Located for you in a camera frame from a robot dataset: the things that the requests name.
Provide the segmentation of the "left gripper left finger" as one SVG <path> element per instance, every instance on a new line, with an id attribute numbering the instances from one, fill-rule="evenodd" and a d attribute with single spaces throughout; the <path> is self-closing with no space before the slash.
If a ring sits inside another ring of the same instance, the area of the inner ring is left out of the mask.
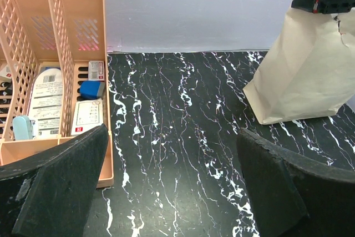
<path id="1" fill-rule="evenodd" d="M 1 167 L 1 236 L 82 236 L 108 141 L 102 124 Z"/>

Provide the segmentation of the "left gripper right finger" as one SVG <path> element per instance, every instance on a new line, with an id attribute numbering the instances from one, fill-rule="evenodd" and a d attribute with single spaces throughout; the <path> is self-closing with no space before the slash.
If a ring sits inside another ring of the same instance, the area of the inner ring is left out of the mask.
<path id="1" fill-rule="evenodd" d="M 354 172 L 242 128 L 236 148 L 261 236 L 354 236 Z"/>

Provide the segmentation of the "brown paper bag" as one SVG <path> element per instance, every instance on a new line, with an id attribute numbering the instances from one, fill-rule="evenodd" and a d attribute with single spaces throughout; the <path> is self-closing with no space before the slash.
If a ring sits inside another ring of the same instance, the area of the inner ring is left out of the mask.
<path id="1" fill-rule="evenodd" d="M 289 8 L 244 94 L 263 125 L 337 114 L 354 96 L 354 10 Z"/>

